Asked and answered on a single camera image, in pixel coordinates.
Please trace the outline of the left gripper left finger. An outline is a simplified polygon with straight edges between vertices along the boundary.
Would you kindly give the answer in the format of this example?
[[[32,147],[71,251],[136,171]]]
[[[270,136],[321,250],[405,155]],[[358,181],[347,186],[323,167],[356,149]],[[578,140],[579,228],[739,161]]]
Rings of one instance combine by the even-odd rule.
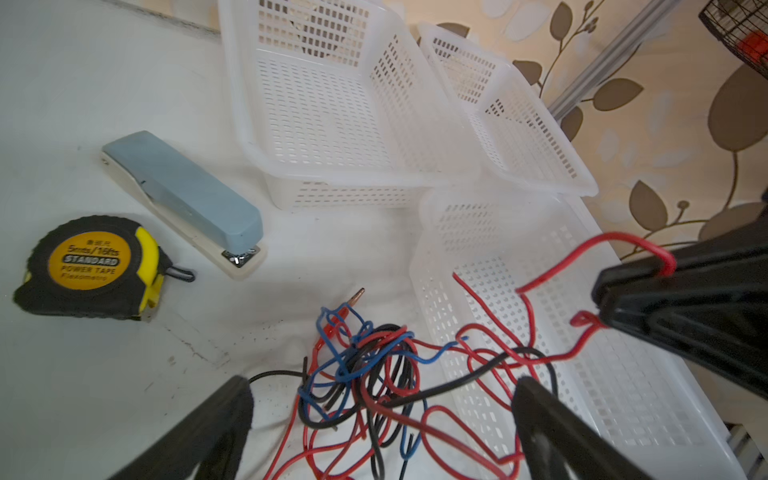
[[[115,479],[234,479],[254,400],[248,380],[234,376]]]

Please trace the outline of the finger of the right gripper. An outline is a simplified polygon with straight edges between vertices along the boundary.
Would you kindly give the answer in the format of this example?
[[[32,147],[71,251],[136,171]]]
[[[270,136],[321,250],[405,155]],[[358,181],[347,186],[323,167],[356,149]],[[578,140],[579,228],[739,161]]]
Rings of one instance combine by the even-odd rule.
[[[767,301],[767,210],[731,232],[674,250],[674,273],[646,258],[603,270],[592,290],[602,312]]]
[[[704,367],[765,399],[767,305],[666,306],[650,312],[604,308],[603,325]]]

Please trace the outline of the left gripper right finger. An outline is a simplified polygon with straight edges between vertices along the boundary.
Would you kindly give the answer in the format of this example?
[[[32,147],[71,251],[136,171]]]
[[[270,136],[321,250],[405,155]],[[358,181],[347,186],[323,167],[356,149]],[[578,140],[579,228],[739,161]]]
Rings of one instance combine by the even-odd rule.
[[[532,479],[649,477],[531,377],[519,380],[512,413]]]

